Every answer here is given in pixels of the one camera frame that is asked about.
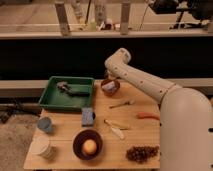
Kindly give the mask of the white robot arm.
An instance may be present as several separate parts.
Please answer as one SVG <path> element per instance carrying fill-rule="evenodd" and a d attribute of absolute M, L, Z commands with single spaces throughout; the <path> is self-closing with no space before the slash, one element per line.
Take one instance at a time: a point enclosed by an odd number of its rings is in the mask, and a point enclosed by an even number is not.
<path fill-rule="evenodd" d="M 105 67 L 160 104 L 160 171 L 213 171 L 213 106 L 200 91 L 128 65 L 125 48 Z"/>

